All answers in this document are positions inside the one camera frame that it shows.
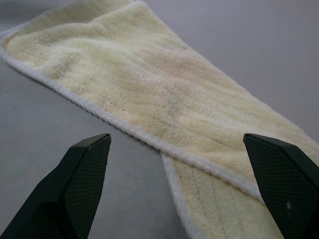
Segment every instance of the textured grip pad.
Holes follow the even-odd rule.
[[[277,139],[247,134],[244,142],[261,196],[283,236],[317,238],[319,193],[307,173],[310,159]]]
[[[110,138],[90,146],[63,195],[64,206],[78,239],[86,239],[101,198]]]

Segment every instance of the towel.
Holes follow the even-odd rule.
[[[2,36],[9,65],[160,150],[191,238],[282,238],[243,135],[296,144],[317,165],[319,146],[192,50],[145,3],[77,1]]]

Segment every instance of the gray table surface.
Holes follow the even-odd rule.
[[[187,44],[319,141],[319,2],[147,0]],[[64,0],[0,0],[0,31]],[[0,233],[69,146],[112,135],[89,238],[187,238],[155,149],[0,61]]]

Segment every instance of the yellow microfiber cloth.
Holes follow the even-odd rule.
[[[193,239],[278,239],[242,138],[319,146],[172,32],[148,6],[88,0],[2,34],[4,60],[161,151]]]

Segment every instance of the white towel edge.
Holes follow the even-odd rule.
[[[225,169],[224,167],[214,163],[214,162],[208,162],[202,158],[199,158],[197,156],[191,155],[190,153],[187,153],[177,147],[175,147],[172,144],[169,144],[155,136],[152,136],[148,133],[146,133],[144,130],[135,127],[126,121],[106,112],[104,109],[98,107],[97,105],[81,98],[71,90],[67,89],[63,85],[60,85],[59,83],[53,81],[52,79],[42,75],[40,72],[37,72],[33,70],[32,68],[28,67],[24,63],[15,60],[11,56],[7,54],[7,52],[2,47],[2,42],[11,35],[15,34],[17,31],[19,31],[22,27],[27,25],[29,22],[26,22],[24,24],[18,25],[16,27],[13,27],[9,30],[6,30],[4,32],[0,32],[0,38],[1,39],[1,47],[0,47],[0,55],[4,59],[4,61],[12,66],[13,68],[17,69],[18,71],[24,73],[25,75],[45,84],[46,86],[50,87],[51,89],[55,90],[59,94],[63,95],[65,98],[69,99],[70,101],[76,103],[77,105],[81,106],[88,112],[96,115],[97,117],[101,118],[102,120],[114,125],[115,127],[121,129],[122,131],[140,139],[141,141],[146,142],[150,146],[155,147],[156,149],[167,153],[173,158],[177,158],[181,161],[184,161],[190,165],[193,165],[197,167],[198,169],[201,169],[213,176],[216,176],[223,181],[231,184],[235,188],[240,189],[241,191],[249,194],[253,198],[258,199],[259,201],[263,202],[261,195],[258,190],[258,186],[255,183],[250,183],[242,179],[241,177],[234,174],[229,169]]]
[[[186,229],[187,235],[192,239],[204,239],[205,237],[199,230],[197,230],[196,226],[192,222],[191,213],[184,201],[184,196],[178,183],[176,170],[171,159],[169,159],[168,155],[165,153],[161,152],[160,155],[163,161],[166,176],[168,178],[170,191],[175,202],[177,213],[180,217],[182,225]]]

